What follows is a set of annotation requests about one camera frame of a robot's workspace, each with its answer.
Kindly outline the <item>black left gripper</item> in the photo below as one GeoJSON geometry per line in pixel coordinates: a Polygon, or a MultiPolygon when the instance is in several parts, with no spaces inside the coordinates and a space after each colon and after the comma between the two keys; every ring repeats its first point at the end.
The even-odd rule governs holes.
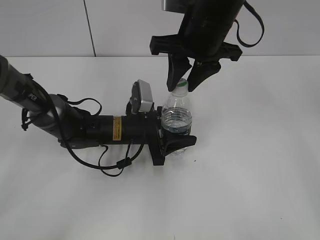
{"type": "Polygon", "coordinates": [[[169,134],[161,140],[162,106],[152,105],[150,112],[132,113],[131,100],[124,116],[124,140],[135,145],[147,145],[154,166],[163,166],[165,157],[173,152],[194,146],[194,135],[169,134]]]}

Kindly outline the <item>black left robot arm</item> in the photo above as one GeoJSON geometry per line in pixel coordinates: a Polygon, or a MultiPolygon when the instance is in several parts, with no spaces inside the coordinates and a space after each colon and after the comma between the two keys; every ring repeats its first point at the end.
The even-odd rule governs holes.
{"type": "Polygon", "coordinates": [[[125,115],[91,114],[61,94],[49,94],[31,74],[0,59],[0,95],[21,108],[21,127],[34,125],[57,138],[71,155],[76,149],[103,145],[148,146],[152,162],[162,166],[167,155],[194,146],[194,135],[165,130],[162,108],[155,107],[149,83],[133,83],[125,115]]]}

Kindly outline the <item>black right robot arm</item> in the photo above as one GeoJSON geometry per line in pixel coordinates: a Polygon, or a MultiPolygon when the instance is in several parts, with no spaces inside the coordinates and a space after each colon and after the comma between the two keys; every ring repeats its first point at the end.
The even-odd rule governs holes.
{"type": "Polygon", "coordinates": [[[244,1],[196,0],[188,5],[177,34],[152,36],[152,55],[168,55],[167,89],[172,92],[189,72],[188,91],[221,70],[220,59],[238,61],[238,45],[225,42],[244,1]]]}

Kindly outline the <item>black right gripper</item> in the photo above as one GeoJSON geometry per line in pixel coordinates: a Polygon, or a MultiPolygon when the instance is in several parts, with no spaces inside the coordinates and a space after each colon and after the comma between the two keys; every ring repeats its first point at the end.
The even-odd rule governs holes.
{"type": "Polygon", "coordinates": [[[149,44],[152,55],[168,54],[167,89],[172,92],[180,79],[192,67],[188,58],[195,59],[187,78],[188,91],[193,92],[203,81],[217,74],[221,69],[220,59],[238,61],[242,50],[238,45],[222,42],[218,47],[209,47],[201,43],[187,45],[178,35],[152,36],[149,44]]]}

